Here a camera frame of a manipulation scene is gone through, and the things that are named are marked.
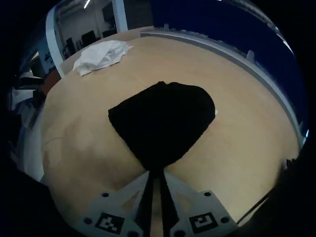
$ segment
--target white cloth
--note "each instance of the white cloth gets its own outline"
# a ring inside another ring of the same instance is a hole
[[[73,71],[78,71],[80,76],[88,74],[94,70],[111,66],[121,60],[121,57],[132,48],[124,41],[110,40],[101,42],[81,52],[74,65]]]

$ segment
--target white wall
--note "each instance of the white wall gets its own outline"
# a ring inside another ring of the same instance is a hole
[[[47,45],[47,41],[46,41],[46,37],[44,35],[44,37],[41,38],[40,41],[38,41],[36,43],[36,47],[37,47],[37,50],[38,50],[38,56],[41,60],[41,63],[42,63],[42,66],[43,66],[43,69],[45,71],[46,74],[48,74],[49,72],[49,69],[53,66],[55,66],[54,62],[51,63],[51,59],[45,61],[45,55],[47,53],[49,53],[49,48],[48,48],[48,45]]]
[[[36,32],[34,37],[30,37],[24,46],[24,55],[21,60],[20,70],[25,71],[34,54],[38,51],[39,59],[43,66],[44,72],[48,74],[49,69],[54,66],[54,62],[45,61],[45,55],[49,53],[46,35],[44,31]]]
[[[102,32],[110,27],[104,22],[102,8],[110,2],[111,0],[91,0],[86,9],[82,7],[71,15],[60,16],[60,29],[64,43],[66,44],[66,40],[72,37],[73,44],[77,49],[76,42],[81,39],[83,34],[92,30],[96,37],[102,38]]]

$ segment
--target ceiling light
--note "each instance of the ceiling light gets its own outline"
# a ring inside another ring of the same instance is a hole
[[[87,5],[89,4],[90,0],[87,0],[85,6],[83,7],[83,9],[86,9]]]

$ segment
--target wooden table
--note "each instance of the wooden table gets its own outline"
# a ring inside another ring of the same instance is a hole
[[[115,132],[108,109],[159,82],[197,85],[218,114],[195,145],[167,170],[194,189],[212,190],[234,220],[265,195],[297,138],[272,94],[245,70],[210,51],[171,39],[145,37],[122,60],[80,77],[70,72],[49,92],[42,126],[45,175],[73,225],[101,192],[115,192],[144,169]],[[158,192],[153,233],[161,235]]]

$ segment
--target screw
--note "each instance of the screw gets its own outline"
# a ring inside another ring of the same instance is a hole
[[[220,222],[225,224],[225,223],[229,222],[229,218],[228,217],[223,217],[222,219],[220,219]]]
[[[92,223],[92,220],[90,218],[85,218],[83,222],[86,223],[87,225],[90,225]]]
[[[129,231],[127,237],[138,237],[139,234],[136,231]]]
[[[183,230],[177,230],[175,233],[174,233],[174,236],[175,237],[185,237],[185,232]]]

